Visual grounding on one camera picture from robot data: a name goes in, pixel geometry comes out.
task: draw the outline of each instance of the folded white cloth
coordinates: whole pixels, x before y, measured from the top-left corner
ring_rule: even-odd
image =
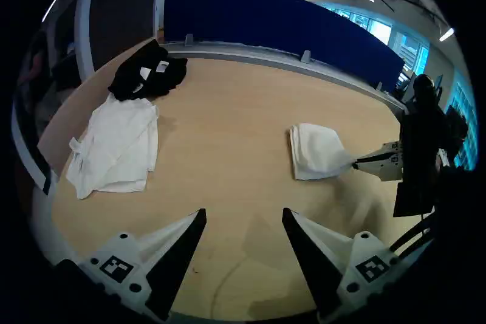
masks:
[[[290,129],[295,179],[309,180],[338,176],[356,162],[343,147],[338,134],[313,124],[297,124]]]
[[[158,110],[147,99],[118,101],[112,94],[89,120],[66,173],[78,199],[91,191],[133,192],[145,188],[157,159]]]

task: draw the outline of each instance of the window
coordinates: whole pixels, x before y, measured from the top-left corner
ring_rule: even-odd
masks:
[[[350,20],[363,29],[368,29],[369,18],[358,14],[351,14]]]
[[[412,70],[417,75],[423,73],[425,65],[427,64],[427,57],[429,55],[428,44],[425,46],[413,36],[399,32],[396,32],[396,36],[390,39],[392,27],[383,24],[380,21],[368,18],[367,16],[358,13],[336,9],[335,7],[330,7],[328,5],[324,5],[324,7],[329,11],[335,12],[336,14],[349,19],[363,29],[366,29],[384,44],[393,49],[393,51],[405,61],[404,68],[406,71]],[[403,81],[403,77],[404,76],[400,77],[399,82]]]
[[[415,74],[423,73],[429,54],[428,48],[423,46],[414,37],[397,32],[390,48],[405,61],[405,69]]]
[[[473,101],[471,100],[473,96],[470,95],[468,97],[464,92],[463,86],[461,86],[462,82],[464,82],[464,78],[457,71],[454,75],[454,81],[456,85],[449,99],[449,105],[456,109],[459,114],[464,115],[469,126],[467,137],[457,156],[454,158],[454,163],[456,166],[463,166],[465,170],[472,170],[477,163],[478,151],[476,110],[471,105],[473,104]]]
[[[390,39],[391,34],[390,26],[385,25],[382,22],[372,20],[369,32],[388,45],[388,40]]]
[[[425,65],[427,64],[428,56],[429,56],[429,50],[426,47],[421,46],[419,61],[417,62],[417,68],[415,70],[416,75],[420,75],[423,73],[423,70],[425,69]]]
[[[351,13],[347,11],[337,10],[336,14],[341,15],[342,17],[349,19],[351,17]]]

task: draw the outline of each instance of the clothing tag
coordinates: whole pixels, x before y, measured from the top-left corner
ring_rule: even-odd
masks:
[[[159,65],[157,66],[156,72],[165,72],[165,69],[169,65],[169,62],[160,61]]]
[[[145,68],[145,67],[140,68],[140,75],[143,77],[143,79],[145,81],[147,80],[150,71],[151,71],[150,69]]]

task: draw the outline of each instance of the white wall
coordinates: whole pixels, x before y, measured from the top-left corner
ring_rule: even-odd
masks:
[[[444,109],[449,99],[450,92],[453,90],[454,83],[454,66],[451,61],[436,47],[431,46],[427,65],[423,71],[429,75],[434,81],[438,76],[443,75],[442,82],[442,97],[440,98],[439,106]]]

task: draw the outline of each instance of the blue divider panel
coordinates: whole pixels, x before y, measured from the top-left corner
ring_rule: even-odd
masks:
[[[304,0],[165,0],[164,36],[224,41],[311,57],[392,91],[403,60],[348,19]]]

